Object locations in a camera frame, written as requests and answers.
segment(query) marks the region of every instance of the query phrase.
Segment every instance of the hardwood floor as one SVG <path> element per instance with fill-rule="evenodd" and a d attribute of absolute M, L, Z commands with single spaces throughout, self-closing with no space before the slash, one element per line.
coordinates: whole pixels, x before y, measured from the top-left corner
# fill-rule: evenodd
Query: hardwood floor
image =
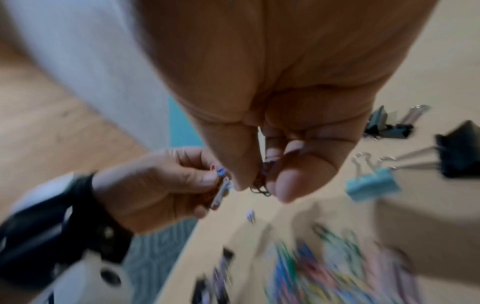
<path fill-rule="evenodd" d="M 28 59 L 0 44 L 0 220 L 39 183 L 145 153 Z"/>

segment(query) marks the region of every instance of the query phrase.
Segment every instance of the gray rug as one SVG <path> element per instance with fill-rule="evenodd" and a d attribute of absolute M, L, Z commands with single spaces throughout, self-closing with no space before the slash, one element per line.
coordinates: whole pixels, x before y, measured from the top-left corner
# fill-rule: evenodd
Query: gray rug
<path fill-rule="evenodd" d="M 153 303 L 196 224 L 184 220 L 132 241 L 123 267 L 134 286 L 133 304 Z"/>

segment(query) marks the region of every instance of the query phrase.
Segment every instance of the fingernail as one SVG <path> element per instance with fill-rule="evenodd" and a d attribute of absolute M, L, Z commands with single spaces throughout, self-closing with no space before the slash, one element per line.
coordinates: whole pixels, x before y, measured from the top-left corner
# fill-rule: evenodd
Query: fingernail
<path fill-rule="evenodd" d="M 201 205 L 195 207 L 195 209 L 193 210 L 193 215 L 198 219 L 206 217 L 207 213 L 208 213 L 208 210 Z"/>
<path fill-rule="evenodd" d="M 210 171 L 203 176 L 203 181 L 206 184 L 214 184 L 217 181 L 218 177 L 219 175 L 216 171 Z"/>

